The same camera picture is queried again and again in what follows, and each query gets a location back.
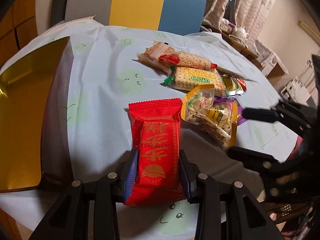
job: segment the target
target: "teapot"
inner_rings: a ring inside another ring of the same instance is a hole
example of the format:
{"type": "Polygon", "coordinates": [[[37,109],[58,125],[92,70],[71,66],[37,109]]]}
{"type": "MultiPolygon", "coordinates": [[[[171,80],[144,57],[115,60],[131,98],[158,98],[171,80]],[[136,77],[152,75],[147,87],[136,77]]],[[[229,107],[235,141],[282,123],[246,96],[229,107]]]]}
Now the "teapot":
{"type": "Polygon", "coordinates": [[[237,28],[236,26],[233,28],[232,35],[236,36],[239,38],[243,43],[249,39],[249,33],[245,32],[244,27],[237,28]]]}

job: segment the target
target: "gold reflective surface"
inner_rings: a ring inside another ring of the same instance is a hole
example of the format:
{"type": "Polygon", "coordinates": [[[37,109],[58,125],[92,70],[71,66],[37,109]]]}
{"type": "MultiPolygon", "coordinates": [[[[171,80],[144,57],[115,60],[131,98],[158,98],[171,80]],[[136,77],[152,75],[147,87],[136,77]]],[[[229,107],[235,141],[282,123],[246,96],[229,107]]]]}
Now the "gold reflective surface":
{"type": "Polygon", "coordinates": [[[68,40],[29,53],[0,76],[0,192],[40,183],[44,110],[68,40]]]}

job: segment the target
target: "sesame bar package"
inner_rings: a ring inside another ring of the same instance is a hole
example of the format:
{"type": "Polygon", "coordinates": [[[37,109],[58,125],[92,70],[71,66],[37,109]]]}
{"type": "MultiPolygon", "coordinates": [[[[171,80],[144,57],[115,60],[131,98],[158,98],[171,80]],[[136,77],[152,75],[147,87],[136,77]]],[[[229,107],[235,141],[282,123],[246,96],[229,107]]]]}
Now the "sesame bar package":
{"type": "Polygon", "coordinates": [[[191,67],[204,70],[217,68],[217,64],[211,63],[204,57],[200,57],[184,51],[174,51],[165,55],[161,55],[159,59],[169,62],[172,66],[191,67]]]}
{"type": "Polygon", "coordinates": [[[148,48],[144,53],[138,54],[138,60],[152,68],[159,69],[164,73],[171,74],[170,63],[160,60],[159,57],[166,53],[174,52],[174,49],[168,44],[160,41],[154,41],[153,46],[148,48]]]}

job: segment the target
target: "wooden cabinet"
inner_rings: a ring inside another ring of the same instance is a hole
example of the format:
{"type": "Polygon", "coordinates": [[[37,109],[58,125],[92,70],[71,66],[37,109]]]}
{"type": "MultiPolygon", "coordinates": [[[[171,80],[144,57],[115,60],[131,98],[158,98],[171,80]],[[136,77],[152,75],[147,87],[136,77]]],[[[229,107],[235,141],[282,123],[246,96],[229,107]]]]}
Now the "wooden cabinet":
{"type": "Polygon", "coordinates": [[[11,30],[6,36],[0,39],[0,66],[18,51],[14,30],[11,30]]]}
{"type": "Polygon", "coordinates": [[[0,68],[38,36],[35,4],[36,0],[15,0],[0,22],[0,68]]]}
{"type": "Polygon", "coordinates": [[[5,36],[9,31],[13,29],[13,6],[5,14],[4,18],[0,22],[0,38],[5,36]]]}
{"type": "Polygon", "coordinates": [[[13,3],[13,24],[19,24],[36,15],[36,0],[15,0],[13,3]]]}
{"type": "Polygon", "coordinates": [[[36,17],[32,17],[17,27],[17,37],[21,49],[36,36],[38,36],[36,17]]]}

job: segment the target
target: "snack package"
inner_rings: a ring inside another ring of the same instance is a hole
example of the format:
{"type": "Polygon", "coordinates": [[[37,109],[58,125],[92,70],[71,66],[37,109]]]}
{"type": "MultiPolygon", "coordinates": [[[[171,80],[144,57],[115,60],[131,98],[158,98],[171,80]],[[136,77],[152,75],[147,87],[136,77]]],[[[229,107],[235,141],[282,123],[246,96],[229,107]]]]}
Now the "snack package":
{"type": "Polygon", "coordinates": [[[163,54],[174,52],[174,49],[168,44],[160,41],[154,41],[153,46],[148,48],[144,53],[138,54],[138,60],[152,68],[159,69],[167,74],[171,74],[171,64],[165,61],[159,61],[159,57],[163,54]]]}
{"type": "Polygon", "coordinates": [[[137,177],[125,205],[155,205],[185,199],[179,180],[181,99],[129,104],[137,177]]]}
{"type": "Polygon", "coordinates": [[[217,68],[217,64],[211,63],[204,57],[200,57],[184,51],[174,51],[159,57],[164,62],[171,63],[172,66],[191,67],[204,70],[217,68]]]}
{"type": "Polygon", "coordinates": [[[217,66],[216,70],[220,73],[220,75],[227,75],[227,76],[230,76],[230,77],[235,77],[235,78],[239,78],[239,79],[242,79],[242,80],[249,80],[249,81],[253,81],[245,76],[242,76],[240,75],[239,73],[236,73],[236,72],[233,72],[231,70],[227,70],[223,67],[220,67],[219,65],[217,66]]]}
{"type": "Polygon", "coordinates": [[[166,85],[173,83],[173,88],[186,91],[191,91],[199,85],[212,84],[217,96],[222,96],[226,89],[218,73],[196,68],[177,67],[173,75],[167,78],[164,83],[166,85]]]}
{"type": "Polygon", "coordinates": [[[226,94],[228,97],[241,95],[247,90],[245,81],[242,79],[223,75],[222,80],[226,86],[226,94]]]}
{"type": "Polygon", "coordinates": [[[247,119],[244,119],[242,116],[242,112],[243,112],[243,107],[240,105],[240,103],[238,102],[238,100],[236,98],[214,98],[214,103],[218,104],[218,103],[223,103],[223,102],[235,102],[238,106],[238,126],[243,124],[244,122],[247,121],[247,119]]]}
{"type": "Polygon", "coordinates": [[[223,149],[236,143],[237,105],[214,103],[214,85],[200,85],[182,101],[181,118],[209,133],[223,149]]]}

